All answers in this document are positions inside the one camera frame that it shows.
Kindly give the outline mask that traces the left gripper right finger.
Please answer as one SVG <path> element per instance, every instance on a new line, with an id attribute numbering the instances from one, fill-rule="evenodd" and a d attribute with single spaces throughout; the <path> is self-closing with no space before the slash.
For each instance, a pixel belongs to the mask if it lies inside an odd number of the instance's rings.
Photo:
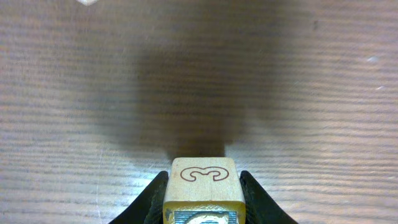
<path id="1" fill-rule="evenodd" d="M 279 207 L 250 172 L 242 171 L 239 180 L 246 201 L 246 224 L 298 224 Z"/>

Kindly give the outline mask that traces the green J block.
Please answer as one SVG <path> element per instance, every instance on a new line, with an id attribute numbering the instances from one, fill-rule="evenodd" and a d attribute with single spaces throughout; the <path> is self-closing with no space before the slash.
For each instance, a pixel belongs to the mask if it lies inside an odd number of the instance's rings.
<path id="1" fill-rule="evenodd" d="M 81 3 L 84 6 L 90 6 L 96 3 L 98 0 L 76 0 L 77 2 Z"/>

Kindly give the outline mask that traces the yellow C block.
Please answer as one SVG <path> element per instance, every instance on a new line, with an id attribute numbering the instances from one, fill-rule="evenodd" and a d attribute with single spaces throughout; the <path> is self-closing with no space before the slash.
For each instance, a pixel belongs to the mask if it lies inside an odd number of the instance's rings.
<path id="1" fill-rule="evenodd" d="M 246 201 L 234 161 L 227 157 L 179 157 L 172 163 L 163 222 L 246 222 Z"/>

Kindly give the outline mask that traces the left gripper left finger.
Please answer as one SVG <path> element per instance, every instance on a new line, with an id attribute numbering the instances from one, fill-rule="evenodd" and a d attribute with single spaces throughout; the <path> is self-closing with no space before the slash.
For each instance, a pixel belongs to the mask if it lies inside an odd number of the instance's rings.
<path id="1" fill-rule="evenodd" d="M 160 224 L 162 206 L 169 175 L 159 172 L 136 199 L 109 224 Z"/>

